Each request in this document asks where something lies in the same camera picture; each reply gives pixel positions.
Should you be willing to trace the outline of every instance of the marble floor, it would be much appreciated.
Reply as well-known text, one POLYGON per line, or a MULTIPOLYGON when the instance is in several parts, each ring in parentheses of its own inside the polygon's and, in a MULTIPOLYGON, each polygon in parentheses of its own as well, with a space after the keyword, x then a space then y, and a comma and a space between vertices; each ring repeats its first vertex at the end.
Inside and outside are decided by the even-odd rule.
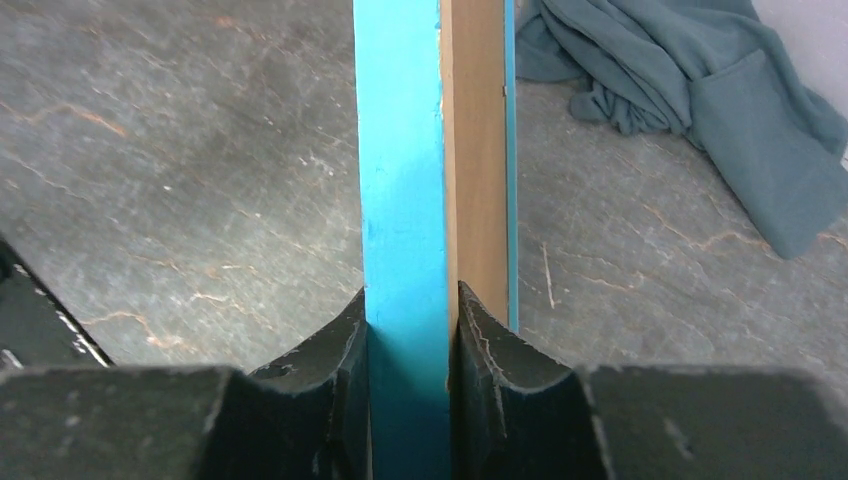
MULTIPOLYGON (((0 231, 118 362, 256 367, 362 283, 341 0, 0 0, 0 231)), ((795 261, 708 159, 519 85, 522 334, 848 399, 848 221, 795 261)))

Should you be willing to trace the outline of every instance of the folded cloth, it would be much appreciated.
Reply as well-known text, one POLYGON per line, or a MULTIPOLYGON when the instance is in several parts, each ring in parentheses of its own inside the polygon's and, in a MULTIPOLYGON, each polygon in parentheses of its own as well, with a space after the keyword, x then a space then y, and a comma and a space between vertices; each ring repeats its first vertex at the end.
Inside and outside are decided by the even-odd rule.
POLYGON ((519 77, 588 80, 571 114, 705 150, 783 258, 848 205, 848 122, 805 88, 750 0, 529 0, 519 77))

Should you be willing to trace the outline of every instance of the teal cloth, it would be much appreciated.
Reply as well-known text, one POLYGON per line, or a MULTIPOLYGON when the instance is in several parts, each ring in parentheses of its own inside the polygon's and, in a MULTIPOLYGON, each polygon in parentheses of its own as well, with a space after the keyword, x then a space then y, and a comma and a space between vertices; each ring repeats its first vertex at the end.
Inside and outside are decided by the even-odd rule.
POLYGON ((530 0, 516 73, 586 80, 571 114, 705 150, 783 258, 848 205, 848 122, 805 88, 749 0, 530 0))

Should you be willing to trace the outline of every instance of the blue edge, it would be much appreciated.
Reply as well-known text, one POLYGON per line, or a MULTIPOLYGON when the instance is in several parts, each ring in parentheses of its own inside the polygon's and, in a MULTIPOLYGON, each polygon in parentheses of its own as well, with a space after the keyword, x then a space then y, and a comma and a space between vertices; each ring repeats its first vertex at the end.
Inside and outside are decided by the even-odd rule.
MULTIPOLYGON (((506 15, 512 52, 512 8, 506 15)), ((373 478, 448 479, 448 289, 456 286, 446 254, 439 0, 355 0, 353 19, 373 478)), ((506 62, 511 79, 511 54, 506 62)), ((516 328, 514 80, 507 92, 516 328)))

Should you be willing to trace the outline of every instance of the wooden board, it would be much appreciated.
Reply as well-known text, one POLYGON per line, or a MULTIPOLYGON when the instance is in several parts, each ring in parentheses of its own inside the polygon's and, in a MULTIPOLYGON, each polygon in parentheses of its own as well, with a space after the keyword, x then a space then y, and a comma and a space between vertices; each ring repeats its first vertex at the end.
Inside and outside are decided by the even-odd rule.
POLYGON ((450 477, 457 280, 508 318, 504 13, 482 0, 354 0, 378 480, 450 477))

